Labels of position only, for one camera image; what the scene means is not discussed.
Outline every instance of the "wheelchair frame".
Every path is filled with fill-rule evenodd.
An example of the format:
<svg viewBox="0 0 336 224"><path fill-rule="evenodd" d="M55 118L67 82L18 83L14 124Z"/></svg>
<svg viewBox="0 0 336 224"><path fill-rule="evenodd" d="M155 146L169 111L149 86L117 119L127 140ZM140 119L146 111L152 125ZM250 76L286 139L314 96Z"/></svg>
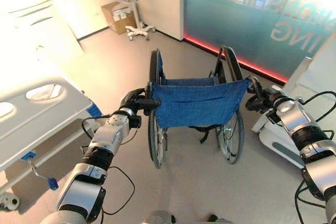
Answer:
<svg viewBox="0 0 336 224"><path fill-rule="evenodd" d="M224 66L221 61L223 53L225 56L225 60L228 63L230 72L229 76L225 74ZM148 98L152 98L153 84L156 83L161 85L163 80L165 79L163 69L160 70L160 62L159 62L160 57L161 53L159 49L151 52L149 82L146 88L146 96ZM209 77L212 76L216 76L218 78L219 84L229 83L230 82L230 81L228 82L229 78L231 79L231 81L238 81L243 79L242 71L240 69L237 57L232 48L221 46L217 57L215 71L214 72L211 71ZM164 151L167 151L167 129L163 129L158 126L155 119L154 110L151 112L145 111L144 113L145 115L149 116L148 144L151 160L154 162L155 167L159 169L163 163ZM201 132L205 132L205 136L201 140L201 143L203 143L206 140L209 130L215 129L218 147L222 150L228 163L234 164L238 161L241 152L243 150L243 144L244 144L244 124L243 124L243 118L239 111L239 107L234 116L225 125L212 125L209 127L195 127L195 126L191 127ZM233 131L233 133L231 136L228 137L227 134L230 134L231 131ZM238 145L236 153L232 152L233 141L231 140L235 132L238 133L237 135L238 139L233 139L233 141L236 140L235 144Z"/></svg>

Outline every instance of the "white medical equipment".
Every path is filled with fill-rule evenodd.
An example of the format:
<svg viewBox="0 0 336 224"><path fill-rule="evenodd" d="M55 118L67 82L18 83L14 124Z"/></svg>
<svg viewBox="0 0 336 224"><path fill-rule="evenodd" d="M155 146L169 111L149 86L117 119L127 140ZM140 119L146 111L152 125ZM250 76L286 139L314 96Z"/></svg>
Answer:
<svg viewBox="0 0 336 224"><path fill-rule="evenodd" d="M153 32L155 31L154 26L145 26L145 24L140 21L139 19L139 13L137 9L137 0L118 0L120 2L126 2L130 3L132 5L132 10L134 12L134 17L135 17L135 22L137 27L132 27L132 26L125 26L126 31L127 31L127 36L130 40L133 40L133 36L136 35L143 35L145 36L146 40L149 40L149 35L148 35L148 30L152 30Z"/></svg>
<svg viewBox="0 0 336 224"><path fill-rule="evenodd" d="M55 64L43 57L57 57L61 62L61 58L66 61L83 54L74 36L67 37L68 27L51 29L65 27L61 23L57 25L53 15L47 0L8 16L8 20L15 22L15 28L9 25L6 30L8 36L2 44L0 61L0 175L4 182L0 184L0 205L9 210L19 206L19 199L8 190L31 171L48 179L50 188L57 188L56 180L39 174L37 168L82 134L80 123L76 121L90 116L94 105L61 77L64 75ZM52 39L43 39L50 34ZM64 132L68 125L73 126ZM98 125L90 122L86 127L94 130ZM43 153L34 152L55 136L61 140L54 141L57 144L52 148ZM14 163L19 172L4 181L6 169Z"/></svg>

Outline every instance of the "cardboard box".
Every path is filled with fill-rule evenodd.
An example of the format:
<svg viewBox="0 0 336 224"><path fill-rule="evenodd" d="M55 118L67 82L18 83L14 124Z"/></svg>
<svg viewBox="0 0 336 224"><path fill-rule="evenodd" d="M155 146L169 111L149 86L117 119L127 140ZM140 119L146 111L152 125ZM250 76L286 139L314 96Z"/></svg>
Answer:
<svg viewBox="0 0 336 224"><path fill-rule="evenodd" d="M113 2L101 7L109 27L117 34L126 32L125 26L136 27L134 12L130 7L119 2Z"/></svg>

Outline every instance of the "gray floor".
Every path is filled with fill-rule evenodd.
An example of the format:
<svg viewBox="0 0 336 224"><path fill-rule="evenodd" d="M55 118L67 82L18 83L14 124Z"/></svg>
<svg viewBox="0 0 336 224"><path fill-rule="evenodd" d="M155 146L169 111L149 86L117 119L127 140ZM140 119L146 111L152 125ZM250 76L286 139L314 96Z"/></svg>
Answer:
<svg viewBox="0 0 336 224"><path fill-rule="evenodd" d="M153 49L160 48L168 78L203 77L214 68L215 57L198 48L159 33L150 38L128 41L126 35L105 30L83 40L86 54L63 66L64 71L104 113L109 113L118 108L129 90L145 86ZM272 84L259 79L264 86ZM201 133L178 127L169 129L169 150L160 170L149 157L147 118L143 116L135 139L122 146L113 160L113 165L133 179L134 197L117 215L106 216L104 222L141 223L152 210L159 209L170 211L183 223L204 221L210 213L234 223L298 223L293 197L301 181L299 169L264 147L250 130L258 113L242 107L242 115L246 136L238 164L226 163L214 133L201 145ZM81 158L79 146L87 142L85 137L78 139L44 164L42 170L59 174L60 179ZM0 223L39 223L53 210L58 193L46 191L37 178L27 179L13 187L24 201L20 211L0 212ZM109 171L104 188L105 211L117 209L132 191L117 170ZM303 197L312 199L308 194ZM307 224L325 222L322 209L300 206Z"/></svg>

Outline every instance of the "blue bed lever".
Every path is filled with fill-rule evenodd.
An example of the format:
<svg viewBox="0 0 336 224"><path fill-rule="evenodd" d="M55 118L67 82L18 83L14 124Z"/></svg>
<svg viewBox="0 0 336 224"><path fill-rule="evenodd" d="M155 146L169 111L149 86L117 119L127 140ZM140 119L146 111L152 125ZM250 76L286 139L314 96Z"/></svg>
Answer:
<svg viewBox="0 0 336 224"><path fill-rule="evenodd" d="M57 184L57 180L55 178L49 178L49 177L43 176L37 171L37 167L36 167L36 165L33 161L33 158L35 157L35 155L36 154L34 152L29 152L28 154L26 154L21 159L28 162L31 170L34 172L34 174L37 177L44 178L48 181L48 186L51 190L57 190L58 189L58 184Z"/></svg>

